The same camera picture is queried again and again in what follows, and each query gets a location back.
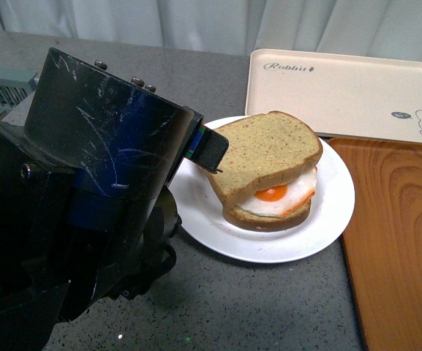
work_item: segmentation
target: gray countertop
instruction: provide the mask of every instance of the gray countertop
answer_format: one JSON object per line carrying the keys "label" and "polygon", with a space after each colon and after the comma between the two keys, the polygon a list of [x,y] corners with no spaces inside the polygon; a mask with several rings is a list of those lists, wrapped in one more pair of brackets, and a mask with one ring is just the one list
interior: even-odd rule
{"label": "gray countertop", "polygon": [[[0,31],[0,65],[41,72],[49,47],[133,75],[206,121],[244,114],[249,57]],[[222,256],[184,231],[175,268],[133,301],[55,325],[47,350],[361,350],[342,245],[283,264]]]}

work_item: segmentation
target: wooden tray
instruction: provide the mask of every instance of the wooden tray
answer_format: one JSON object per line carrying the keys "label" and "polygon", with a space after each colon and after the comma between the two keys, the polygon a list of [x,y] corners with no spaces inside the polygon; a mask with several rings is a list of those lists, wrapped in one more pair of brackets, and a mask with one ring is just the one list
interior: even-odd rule
{"label": "wooden tray", "polygon": [[355,186],[343,233],[369,350],[422,350],[422,144],[334,138]]}

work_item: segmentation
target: bolt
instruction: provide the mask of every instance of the bolt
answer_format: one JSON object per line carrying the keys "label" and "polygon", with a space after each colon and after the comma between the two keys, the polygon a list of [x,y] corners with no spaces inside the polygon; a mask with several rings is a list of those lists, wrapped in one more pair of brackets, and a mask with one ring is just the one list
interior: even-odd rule
{"label": "bolt", "polygon": [[99,67],[100,69],[103,69],[104,71],[108,68],[108,65],[105,62],[101,62],[99,60],[95,60],[94,66]]}
{"label": "bolt", "polygon": [[40,168],[32,163],[24,163],[20,168],[20,176],[27,181],[36,181],[40,173]]}
{"label": "bolt", "polygon": [[146,85],[144,86],[144,89],[145,89],[145,90],[149,90],[151,93],[155,93],[155,91],[156,91],[155,86],[152,86],[151,84],[146,84]]}
{"label": "bolt", "polygon": [[133,77],[131,78],[131,83],[135,84],[136,86],[140,86],[143,87],[144,86],[144,80],[138,78],[138,77]]}

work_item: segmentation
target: white tray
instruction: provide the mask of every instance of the white tray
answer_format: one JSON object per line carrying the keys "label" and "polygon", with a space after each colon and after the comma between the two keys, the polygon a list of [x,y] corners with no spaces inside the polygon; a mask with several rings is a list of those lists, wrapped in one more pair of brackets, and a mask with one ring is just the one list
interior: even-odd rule
{"label": "white tray", "polygon": [[281,110],[324,137],[422,143],[422,63],[259,49],[246,114]]}

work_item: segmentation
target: whole wheat bread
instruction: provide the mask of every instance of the whole wheat bread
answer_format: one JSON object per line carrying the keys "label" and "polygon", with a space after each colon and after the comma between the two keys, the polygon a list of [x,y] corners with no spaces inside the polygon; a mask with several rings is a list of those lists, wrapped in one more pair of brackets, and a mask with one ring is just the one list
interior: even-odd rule
{"label": "whole wheat bread", "polygon": [[229,140],[221,173],[205,171],[224,209],[256,191],[289,183],[311,170],[323,147],[304,122],[280,111],[243,118],[215,129]]}

